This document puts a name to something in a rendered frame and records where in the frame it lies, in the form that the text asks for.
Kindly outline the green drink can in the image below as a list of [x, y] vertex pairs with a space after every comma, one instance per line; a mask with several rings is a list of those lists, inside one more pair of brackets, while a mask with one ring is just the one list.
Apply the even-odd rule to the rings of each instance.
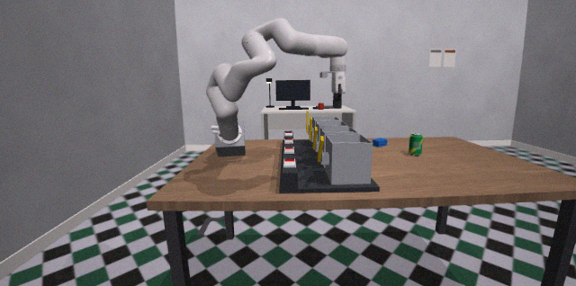
[[421, 155], [423, 136], [421, 133], [412, 132], [409, 136], [409, 154], [412, 156]]

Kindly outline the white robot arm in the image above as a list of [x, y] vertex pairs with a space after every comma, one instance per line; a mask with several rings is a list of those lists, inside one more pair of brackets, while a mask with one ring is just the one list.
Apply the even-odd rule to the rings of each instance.
[[211, 126], [211, 129], [213, 133], [219, 132], [218, 138], [224, 144], [234, 144], [242, 136], [236, 101], [253, 77], [272, 70], [276, 65], [276, 56], [267, 43], [272, 38], [285, 53], [330, 58], [329, 71], [346, 71], [347, 42], [342, 38], [296, 31], [284, 18], [274, 19], [248, 31], [241, 42], [250, 60], [233, 66], [227, 63], [217, 66], [206, 89], [219, 124], [219, 127]]

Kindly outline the blue plastic box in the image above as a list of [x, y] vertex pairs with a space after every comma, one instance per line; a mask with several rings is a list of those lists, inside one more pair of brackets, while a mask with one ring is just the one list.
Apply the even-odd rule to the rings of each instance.
[[387, 142], [388, 142], [388, 139], [382, 139], [382, 138], [373, 139], [373, 146], [375, 146], [375, 147], [387, 146]]

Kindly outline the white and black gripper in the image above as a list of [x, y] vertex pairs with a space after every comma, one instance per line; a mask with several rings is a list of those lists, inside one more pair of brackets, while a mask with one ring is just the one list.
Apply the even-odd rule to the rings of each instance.
[[333, 93], [333, 108], [341, 109], [342, 94], [346, 92], [346, 86], [345, 86], [346, 71], [332, 71], [329, 73], [332, 73], [331, 92]]

